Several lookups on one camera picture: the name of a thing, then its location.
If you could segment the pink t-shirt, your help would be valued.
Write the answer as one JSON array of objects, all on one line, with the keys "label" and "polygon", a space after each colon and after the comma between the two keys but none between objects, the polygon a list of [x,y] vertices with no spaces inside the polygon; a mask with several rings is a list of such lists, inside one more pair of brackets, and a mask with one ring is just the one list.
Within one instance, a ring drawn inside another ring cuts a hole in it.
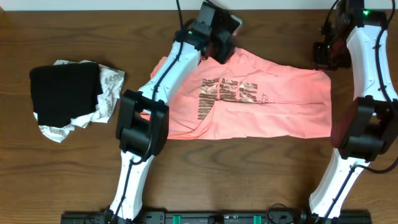
[{"label": "pink t-shirt", "polygon": [[170,102],[169,139],[325,138],[331,131],[331,81],[236,48],[224,64],[209,58]]}]

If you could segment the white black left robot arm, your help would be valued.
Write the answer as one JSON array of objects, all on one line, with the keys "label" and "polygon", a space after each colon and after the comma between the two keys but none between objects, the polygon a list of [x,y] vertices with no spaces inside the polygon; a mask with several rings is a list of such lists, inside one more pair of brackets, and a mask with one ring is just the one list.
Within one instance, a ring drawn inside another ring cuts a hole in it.
[{"label": "white black left robot arm", "polygon": [[150,164],[169,134],[169,103],[202,60],[224,64],[233,53],[233,36],[243,22],[209,1],[198,17],[180,21],[170,53],[158,72],[138,91],[126,90],[120,101],[116,138],[121,150],[121,172],[105,223],[132,223],[142,208]]}]

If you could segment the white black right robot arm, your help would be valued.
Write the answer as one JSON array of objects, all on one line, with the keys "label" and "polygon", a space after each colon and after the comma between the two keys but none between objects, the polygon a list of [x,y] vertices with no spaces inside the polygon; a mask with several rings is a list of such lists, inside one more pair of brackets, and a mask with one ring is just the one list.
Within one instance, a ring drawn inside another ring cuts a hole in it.
[{"label": "white black right robot arm", "polygon": [[385,174],[370,163],[390,148],[397,137],[397,93],[386,54],[387,29],[392,16],[366,9],[363,0],[336,0],[336,21],[320,28],[322,42],[313,45],[317,70],[352,68],[353,102],[331,128],[333,153],[301,223],[371,223],[369,212],[342,211],[355,180],[363,170]]}]

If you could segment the white leaf-patterned garment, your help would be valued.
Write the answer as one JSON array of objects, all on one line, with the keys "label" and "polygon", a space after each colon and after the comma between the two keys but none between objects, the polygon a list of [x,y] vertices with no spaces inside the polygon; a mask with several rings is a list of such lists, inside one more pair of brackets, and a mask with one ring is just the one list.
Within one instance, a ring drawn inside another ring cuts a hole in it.
[{"label": "white leaf-patterned garment", "polygon": [[61,143],[75,127],[86,128],[90,123],[107,123],[113,114],[117,100],[124,83],[125,72],[99,64],[99,80],[103,93],[97,97],[96,111],[71,119],[70,124],[56,128],[39,125],[41,133],[58,143]]}]

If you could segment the black folded garment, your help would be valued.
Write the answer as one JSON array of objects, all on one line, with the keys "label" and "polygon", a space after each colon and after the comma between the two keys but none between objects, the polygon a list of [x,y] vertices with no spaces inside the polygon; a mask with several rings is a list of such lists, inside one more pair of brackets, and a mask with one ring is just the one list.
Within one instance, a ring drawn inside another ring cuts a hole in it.
[{"label": "black folded garment", "polygon": [[96,111],[103,93],[97,63],[69,63],[33,68],[30,94],[37,122],[62,128],[72,119]]}]

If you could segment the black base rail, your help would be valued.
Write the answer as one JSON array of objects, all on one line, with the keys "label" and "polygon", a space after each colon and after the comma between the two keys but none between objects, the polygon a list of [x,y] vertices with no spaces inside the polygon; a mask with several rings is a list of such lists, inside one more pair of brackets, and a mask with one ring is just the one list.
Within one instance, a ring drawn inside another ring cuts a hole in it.
[{"label": "black base rail", "polygon": [[337,223],[337,224],[372,224],[373,220],[366,211],[345,211],[338,218],[321,220],[300,215],[283,209],[275,209],[264,213],[165,213],[146,212],[136,219],[118,218],[115,223],[136,224],[267,224],[267,223]]}]

